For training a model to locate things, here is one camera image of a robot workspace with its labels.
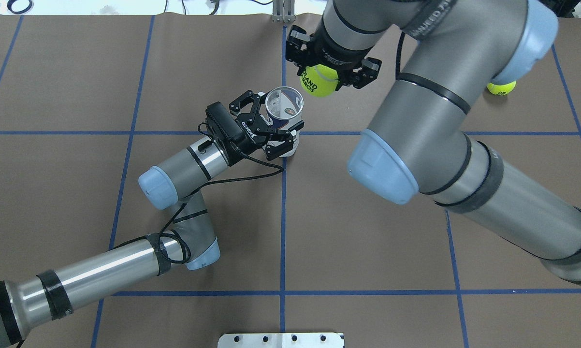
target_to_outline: light blue cap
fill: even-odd
[[[196,271],[196,269],[201,269],[202,267],[209,266],[210,264],[219,260],[220,252],[219,252],[219,245],[218,239],[215,238],[215,241],[211,243],[207,250],[204,253],[200,254],[197,258],[187,262],[185,266],[190,271]]]
[[[158,166],[153,166],[138,178],[145,196],[159,210],[166,209],[178,201],[173,181]]]
[[[370,191],[396,204],[406,204],[419,185],[397,153],[372,130],[364,130],[350,156],[350,176]]]
[[[523,37],[508,65],[492,79],[495,85],[507,85],[523,77],[549,51],[557,36],[559,22],[555,14],[538,0],[527,2]]]

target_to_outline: can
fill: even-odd
[[[292,87],[273,88],[264,100],[267,109],[267,123],[278,130],[289,130],[301,121],[301,111],[304,109],[304,98]],[[268,145],[278,146],[282,142],[269,141]],[[299,130],[293,135],[293,147],[281,157],[292,156],[299,145]]]

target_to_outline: white can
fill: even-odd
[[[267,109],[269,126],[278,130],[289,130],[301,121],[301,111],[304,109],[304,98],[301,93],[291,87],[274,88],[264,100]],[[268,145],[278,146],[282,142],[269,141]],[[292,156],[299,144],[299,130],[293,134],[293,146],[281,157]]]

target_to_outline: tennis ball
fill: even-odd
[[[510,82],[507,85],[488,84],[486,86],[488,91],[490,93],[493,93],[494,95],[506,95],[507,93],[510,93],[514,89],[514,87],[516,87],[516,81]]]
[[[301,86],[315,97],[327,97],[337,87],[337,71],[321,64],[308,66],[301,74]]]

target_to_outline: white metal plate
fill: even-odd
[[[344,334],[225,334],[220,337],[218,348],[344,348]]]

